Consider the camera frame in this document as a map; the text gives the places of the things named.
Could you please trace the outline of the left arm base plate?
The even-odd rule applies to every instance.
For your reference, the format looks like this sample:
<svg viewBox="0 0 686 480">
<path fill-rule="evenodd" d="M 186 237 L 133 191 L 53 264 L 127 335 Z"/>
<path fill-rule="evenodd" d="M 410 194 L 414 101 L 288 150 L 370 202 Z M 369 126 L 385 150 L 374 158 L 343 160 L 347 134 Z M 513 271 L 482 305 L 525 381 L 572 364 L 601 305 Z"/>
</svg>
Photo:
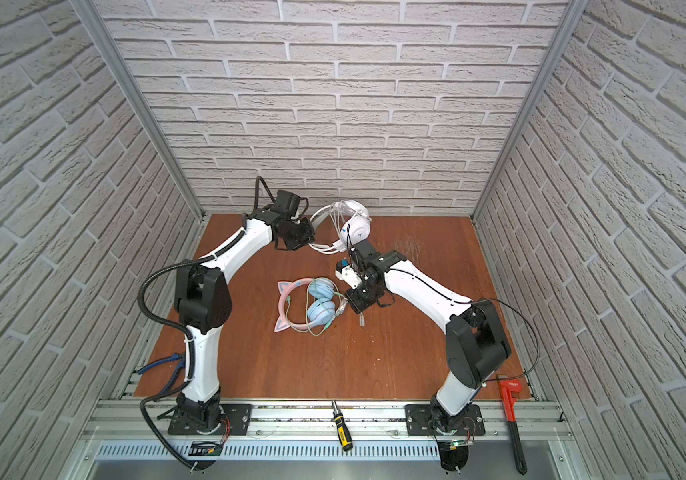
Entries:
<svg viewBox="0 0 686 480">
<path fill-rule="evenodd" d="M 167 433 L 183 435 L 220 435 L 230 428 L 231 436 L 246 436 L 251 422 L 252 405 L 249 403 L 218 404 L 201 415 L 186 413 L 181 407 L 173 411 Z"/>
</svg>

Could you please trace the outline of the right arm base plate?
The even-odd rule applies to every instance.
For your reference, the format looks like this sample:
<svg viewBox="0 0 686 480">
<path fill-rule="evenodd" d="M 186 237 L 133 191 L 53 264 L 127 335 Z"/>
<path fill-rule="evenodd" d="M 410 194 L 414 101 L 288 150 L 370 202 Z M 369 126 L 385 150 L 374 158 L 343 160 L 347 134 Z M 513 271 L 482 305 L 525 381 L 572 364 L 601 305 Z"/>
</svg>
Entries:
<svg viewBox="0 0 686 480">
<path fill-rule="evenodd" d="M 480 407 L 469 403 L 457 415 L 447 414 L 438 404 L 407 404 L 406 426 L 409 436 L 463 436 L 486 434 Z"/>
</svg>

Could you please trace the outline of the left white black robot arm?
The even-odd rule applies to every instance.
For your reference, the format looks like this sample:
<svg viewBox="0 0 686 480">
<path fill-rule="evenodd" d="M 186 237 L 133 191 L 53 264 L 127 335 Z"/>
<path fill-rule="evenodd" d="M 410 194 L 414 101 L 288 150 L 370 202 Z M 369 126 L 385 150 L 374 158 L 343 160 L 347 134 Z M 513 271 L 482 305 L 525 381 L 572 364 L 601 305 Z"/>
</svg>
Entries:
<svg viewBox="0 0 686 480">
<path fill-rule="evenodd" d="M 177 411 L 198 429 L 220 422 L 217 361 L 220 337 L 233 310 L 229 282 L 257 252 L 285 243 L 294 251 L 314 240 L 307 218 L 261 209 L 243 218 L 242 226 L 207 255 L 177 270 L 174 307 L 186 329 L 186 385 L 177 395 Z"/>
</svg>

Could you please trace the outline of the white headphones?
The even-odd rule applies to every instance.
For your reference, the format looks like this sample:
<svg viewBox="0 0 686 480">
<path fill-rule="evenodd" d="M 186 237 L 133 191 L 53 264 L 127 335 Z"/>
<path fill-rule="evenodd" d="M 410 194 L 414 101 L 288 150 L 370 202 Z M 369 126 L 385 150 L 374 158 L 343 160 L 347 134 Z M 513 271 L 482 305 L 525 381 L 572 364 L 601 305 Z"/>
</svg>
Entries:
<svg viewBox="0 0 686 480">
<path fill-rule="evenodd" d="M 315 231 L 330 219 L 338 239 L 331 244 L 314 242 L 310 247 L 322 254 L 332 255 L 347 249 L 369 237 L 371 216 L 369 210 L 355 200 L 340 200 L 317 210 L 310 218 Z"/>
</svg>

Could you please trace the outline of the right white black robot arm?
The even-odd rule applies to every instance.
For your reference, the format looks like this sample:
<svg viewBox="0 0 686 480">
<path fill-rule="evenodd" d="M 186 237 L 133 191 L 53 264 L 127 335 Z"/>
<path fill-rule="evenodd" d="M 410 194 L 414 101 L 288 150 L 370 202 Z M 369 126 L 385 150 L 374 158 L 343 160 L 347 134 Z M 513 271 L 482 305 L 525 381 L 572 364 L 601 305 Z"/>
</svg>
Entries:
<svg viewBox="0 0 686 480">
<path fill-rule="evenodd" d="M 381 253 L 364 240 L 348 254 L 336 264 L 335 275 L 349 286 L 345 297 L 356 313 L 390 293 L 411 303 L 443 331 L 450 373 L 432 406 L 440 418 L 459 416 L 512 354 L 497 308 L 490 299 L 473 300 L 450 290 L 395 250 Z"/>
</svg>

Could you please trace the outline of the pink blue cat-ear headphones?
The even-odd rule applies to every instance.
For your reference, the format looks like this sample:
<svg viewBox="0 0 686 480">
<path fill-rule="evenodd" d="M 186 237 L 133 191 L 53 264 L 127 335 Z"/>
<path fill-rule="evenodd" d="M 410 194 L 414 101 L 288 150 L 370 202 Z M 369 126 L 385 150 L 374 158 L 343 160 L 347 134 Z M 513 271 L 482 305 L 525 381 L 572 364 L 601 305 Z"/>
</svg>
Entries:
<svg viewBox="0 0 686 480">
<path fill-rule="evenodd" d="M 278 301 L 279 316 L 274 331 L 294 330 L 308 332 L 314 336 L 321 335 L 332 322 L 341 316 L 348 306 L 348 300 L 339 291 L 337 285 L 326 277 L 301 278 L 295 281 L 279 281 Z M 288 318 L 291 306 L 291 294 L 294 290 L 306 287 L 306 312 L 302 323 L 295 323 Z"/>
</svg>

